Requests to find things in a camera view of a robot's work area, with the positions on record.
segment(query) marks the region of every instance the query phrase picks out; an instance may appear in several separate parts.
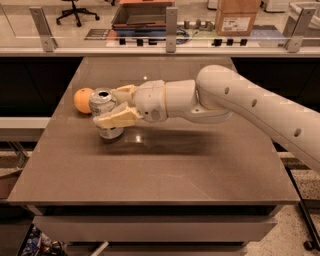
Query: gray table surface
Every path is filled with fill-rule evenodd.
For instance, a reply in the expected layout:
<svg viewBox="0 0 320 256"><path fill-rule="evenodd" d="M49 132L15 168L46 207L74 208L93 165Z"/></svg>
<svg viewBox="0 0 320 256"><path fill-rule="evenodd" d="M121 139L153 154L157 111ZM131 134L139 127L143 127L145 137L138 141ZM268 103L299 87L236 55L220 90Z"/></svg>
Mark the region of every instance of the gray table surface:
<svg viewBox="0 0 320 256"><path fill-rule="evenodd" d="M195 79L205 65L228 58L85 58L8 201L33 205L274 205L298 196L271 140L234 114L225 123L182 119L125 129L104 143L73 94L117 87L143 77Z"/></svg>

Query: metal can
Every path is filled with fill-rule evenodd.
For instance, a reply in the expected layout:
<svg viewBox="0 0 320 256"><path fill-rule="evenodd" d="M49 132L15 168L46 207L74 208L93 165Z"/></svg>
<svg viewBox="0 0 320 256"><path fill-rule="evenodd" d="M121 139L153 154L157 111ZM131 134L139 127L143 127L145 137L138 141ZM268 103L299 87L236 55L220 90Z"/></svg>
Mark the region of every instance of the metal can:
<svg viewBox="0 0 320 256"><path fill-rule="evenodd" d="M111 111L117 105L117 98L109 88L95 89L89 98L89 106L93 116L100 116Z"/></svg>
<svg viewBox="0 0 320 256"><path fill-rule="evenodd" d="M117 98L112 94L109 88L95 89L89 98L89 106L93 116L100 116L103 113L110 112L117 106ZM123 128L102 129L99 128L99 134L103 139L114 139L123 133Z"/></svg>

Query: drawer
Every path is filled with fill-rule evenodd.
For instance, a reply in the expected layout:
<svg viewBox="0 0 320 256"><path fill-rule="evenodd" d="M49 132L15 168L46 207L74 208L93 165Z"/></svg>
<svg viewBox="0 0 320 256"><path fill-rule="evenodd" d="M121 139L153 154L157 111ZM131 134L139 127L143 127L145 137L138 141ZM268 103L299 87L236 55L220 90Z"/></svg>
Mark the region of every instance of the drawer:
<svg viewBox="0 0 320 256"><path fill-rule="evenodd" d="M36 216L53 240L70 242L250 242L275 225L269 216Z"/></svg>

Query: black panel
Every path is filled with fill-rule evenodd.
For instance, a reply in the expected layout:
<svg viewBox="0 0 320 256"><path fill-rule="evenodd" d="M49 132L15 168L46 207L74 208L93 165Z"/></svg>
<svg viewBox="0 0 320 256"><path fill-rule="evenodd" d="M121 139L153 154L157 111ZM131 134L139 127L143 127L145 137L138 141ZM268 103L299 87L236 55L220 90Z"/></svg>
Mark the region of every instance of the black panel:
<svg viewBox="0 0 320 256"><path fill-rule="evenodd" d="M317 65L307 85L301 91L299 102L320 112L320 64Z"/></svg>
<svg viewBox="0 0 320 256"><path fill-rule="evenodd" d="M0 61L0 115L46 113L45 103L21 60Z"/></svg>
<svg viewBox="0 0 320 256"><path fill-rule="evenodd" d="M311 95L316 85L309 88L309 82L318 80L316 71L320 64L317 58L233 58L239 74L263 88L277 93L302 105L320 105L320 98Z"/></svg>
<svg viewBox="0 0 320 256"><path fill-rule="evenodd" d="M51 116L82 57L0 58L0 116Z"/></svg>

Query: cardboard box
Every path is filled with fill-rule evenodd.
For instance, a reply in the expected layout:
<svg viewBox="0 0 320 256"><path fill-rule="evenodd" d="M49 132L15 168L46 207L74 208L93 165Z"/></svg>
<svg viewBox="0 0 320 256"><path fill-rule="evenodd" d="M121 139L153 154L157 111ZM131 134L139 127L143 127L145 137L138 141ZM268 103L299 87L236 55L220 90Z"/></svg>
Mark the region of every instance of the cardboard box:
<svg viewBox="0 0 320 256"><path fill-rule="evenodd" d="M217 10L215 29L219 36L250 36L256 13L224 13Z"/></svg>
<svg viewBox="0 0 320 256"><path fill-rule="evenodd" d="M18 178L15 174L0 177L0 199L8 198Z"/></svg>
<svg viewBox="0 0 320 256"><path fill-rule="evenodd" d="M261 0L219 0L218 9L224 13L257 13Z"/></svg>

